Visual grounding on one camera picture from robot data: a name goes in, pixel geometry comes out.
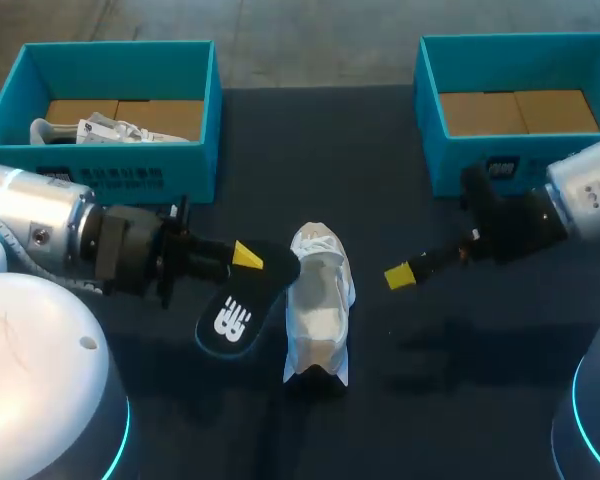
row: black shoe insole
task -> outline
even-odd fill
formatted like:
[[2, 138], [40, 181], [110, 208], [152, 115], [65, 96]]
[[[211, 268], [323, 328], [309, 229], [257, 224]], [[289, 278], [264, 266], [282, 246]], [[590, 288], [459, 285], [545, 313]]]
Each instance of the black shoe insole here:
[[196, 325], [198, 345], [218, 357], [246, 353], [271, 306], [300, 275], [300, 262], [289, 247], [260, 240], [242, 243], [263, 260], [264, 268], [232, 267], [229, 279]]

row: blue box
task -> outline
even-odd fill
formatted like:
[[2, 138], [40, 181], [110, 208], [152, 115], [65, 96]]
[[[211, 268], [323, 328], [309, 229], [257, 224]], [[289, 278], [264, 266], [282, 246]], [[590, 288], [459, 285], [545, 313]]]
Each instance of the blue box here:
[[[200, 140], [29, 145], [29, 126], [58, 99], [204, 100]], [[38, 43], [22, 47], [0, 93], [0, 164], [65, 172], [104, 204], [168, 203], [215, 192], [222, 87], [213, 42]]]
[[421, 38], [414, 104], [435, 196], [460, 195], [460, 172], [477, 162], [510, 163], [511, 178], [493, 184], [519, 194], [545, 183], [548, 164], [600, 141], [600, 133], [449, 134], [439, 94], [525, 90], [582, 90], [600, 128], [600, 33]]

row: new balance logo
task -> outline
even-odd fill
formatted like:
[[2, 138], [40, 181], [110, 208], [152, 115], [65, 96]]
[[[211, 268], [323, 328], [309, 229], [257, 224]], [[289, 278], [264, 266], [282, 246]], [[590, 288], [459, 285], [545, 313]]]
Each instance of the new balance logo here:
[[227, 298], [224, 305], [225, 308], [220, 310], [213, 326], [216, 332], [225, 336], [231, 343], [235, 343], [240, 340], [242, 332], [246, 328], [245, 324], [251, 318], [251, 313], [236, 304], [231, 297]]

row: shoe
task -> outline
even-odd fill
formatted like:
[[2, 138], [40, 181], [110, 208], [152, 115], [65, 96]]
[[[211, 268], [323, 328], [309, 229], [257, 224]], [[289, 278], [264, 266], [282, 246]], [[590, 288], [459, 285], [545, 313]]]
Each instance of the shoe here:
[[322, 223], [307, 223], [293, 238], [300, 276], [287, 292], [289, 352], [283, 382], [318, 365], [349, 384], [347, 332], [356, 299], [349, 261], [340, 240]]
[[44, 118], [36, 118], [29, 128], [31, 145], [54, 145], [76, 143], [78, 125], [54, 125]]
[[31, 123], [29, 140], [31, 145], [189, 142], [184, 138], [150, 132], [121, 120], [112, 120], [97, 112], [87, 120], [80, 120], [77, 125], [54, 125], [37, 118]]

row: black label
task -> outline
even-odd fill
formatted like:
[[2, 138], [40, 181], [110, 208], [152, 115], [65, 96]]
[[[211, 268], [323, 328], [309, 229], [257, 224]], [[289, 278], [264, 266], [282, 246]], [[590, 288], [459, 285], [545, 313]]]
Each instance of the black label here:
[[162, 190], [164, 180], [160, 168], [81, 168], [80, 183], [93, 189]]
[[518, 170], [520, 157], [497, 156], [487, 160], [487, 173], [492, 180], [511, 180]]
[[38, 167], [36, 173], [44, 175], [45, 177], [57, 178], [58, 180], [64, 180], [65, 182], [73, 182], [71, 176], [71, 170], [67, 167]]

